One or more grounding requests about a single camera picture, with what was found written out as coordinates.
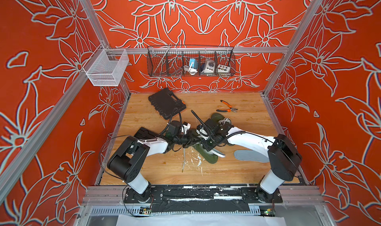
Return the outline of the light blue insole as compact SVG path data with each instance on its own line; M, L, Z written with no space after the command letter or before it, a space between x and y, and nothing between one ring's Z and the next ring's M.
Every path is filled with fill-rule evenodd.
M221 151L213 148L211 150L207 150L206 153L211 156L211 158L213 159L217 159L217 158L225 158L226 155L224 153L222 153Z

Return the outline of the grey insole near right arm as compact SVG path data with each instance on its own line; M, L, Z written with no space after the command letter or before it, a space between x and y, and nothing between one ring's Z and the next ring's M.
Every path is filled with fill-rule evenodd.
M269 163L268 156L265 156L253 150L236 150L234 152L234 157L239 161Z

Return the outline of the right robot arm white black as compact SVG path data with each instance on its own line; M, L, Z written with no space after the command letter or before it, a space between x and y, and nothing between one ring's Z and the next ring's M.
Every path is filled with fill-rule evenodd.
M292 181L302 160L287 136L255 134L233 126L228 119L208 119L196 128L196 135L200 138L201 152L206 155L224 158L225 154L217 147L239 145L245 150L235 154L237 160L270 163L269 172L257 186L257 193L261 195L272 195L284 182Z

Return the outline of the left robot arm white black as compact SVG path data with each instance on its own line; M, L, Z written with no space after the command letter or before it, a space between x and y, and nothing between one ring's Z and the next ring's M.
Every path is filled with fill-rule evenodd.
M148 156L165 154L175 145L188 148L199 143L187 122L171 121L160 134L140 128L135 136L128 136L107 162L107 168L122 179L135 193L146 196L151 183L141 174Z

